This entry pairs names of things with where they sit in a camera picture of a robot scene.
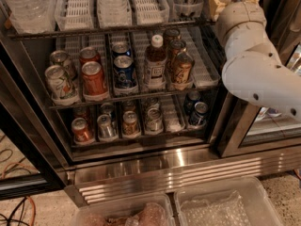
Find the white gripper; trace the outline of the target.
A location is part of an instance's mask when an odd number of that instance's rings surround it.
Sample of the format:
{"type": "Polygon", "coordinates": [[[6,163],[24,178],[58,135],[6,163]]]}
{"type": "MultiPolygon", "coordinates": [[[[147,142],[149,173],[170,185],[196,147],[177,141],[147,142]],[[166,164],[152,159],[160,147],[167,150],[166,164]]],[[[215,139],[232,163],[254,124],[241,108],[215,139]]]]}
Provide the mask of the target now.
{"type": "Polygon", "coordinates": [[[266,27],[263,9],[258,5],[260,0],[247,0],[230,4],[230,0],[209,0],[211,18],[215,23],[214,32],[219,43],[225,46],[230,32],[244,23],[259,23],[266,27]]]}

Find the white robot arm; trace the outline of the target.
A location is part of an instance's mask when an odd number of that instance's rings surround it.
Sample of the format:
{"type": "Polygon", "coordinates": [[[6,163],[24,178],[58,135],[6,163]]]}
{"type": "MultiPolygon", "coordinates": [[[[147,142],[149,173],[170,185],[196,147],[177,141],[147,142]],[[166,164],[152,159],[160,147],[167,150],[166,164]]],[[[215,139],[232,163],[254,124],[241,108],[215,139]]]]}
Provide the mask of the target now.
{"type": "Polygon", "coordinates": [[[209,0],[226,52],[222,81],[234,96],[301,121],[301,77],[283,66],[266,34],[259,0],[209,0]]]}

